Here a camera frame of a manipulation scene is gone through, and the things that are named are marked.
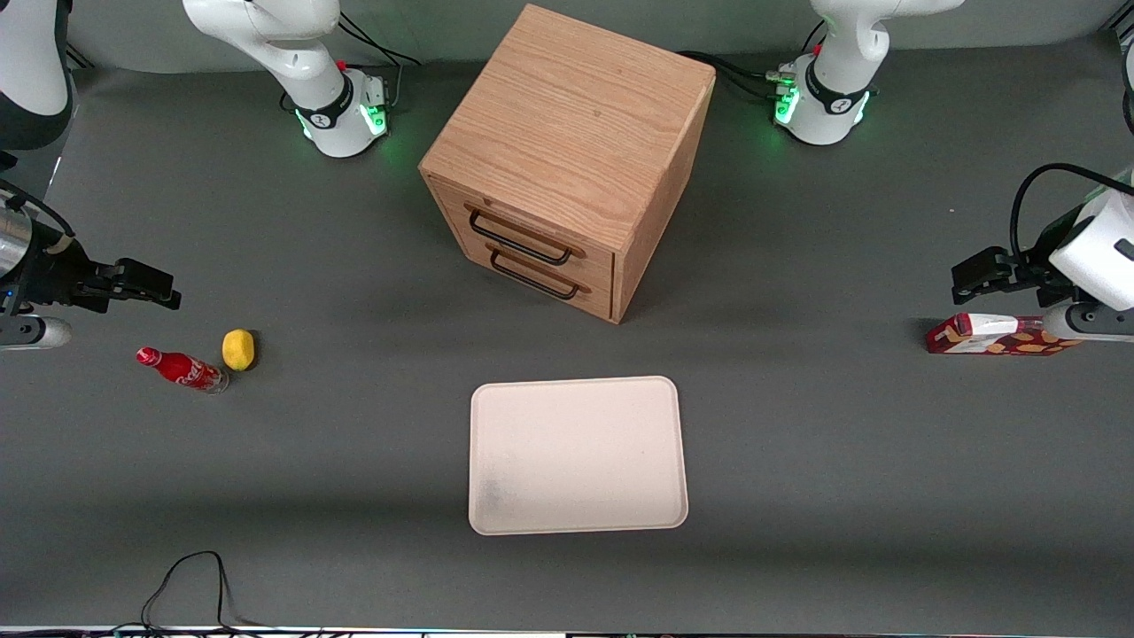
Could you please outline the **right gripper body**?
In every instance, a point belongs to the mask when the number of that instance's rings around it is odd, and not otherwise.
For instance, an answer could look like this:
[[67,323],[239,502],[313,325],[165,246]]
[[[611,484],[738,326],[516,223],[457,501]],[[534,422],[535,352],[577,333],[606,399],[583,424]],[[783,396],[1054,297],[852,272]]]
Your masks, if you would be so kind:
[[5,209],[1,239],[3,316],[56,303],[54,245],[58,216],[45,209]]

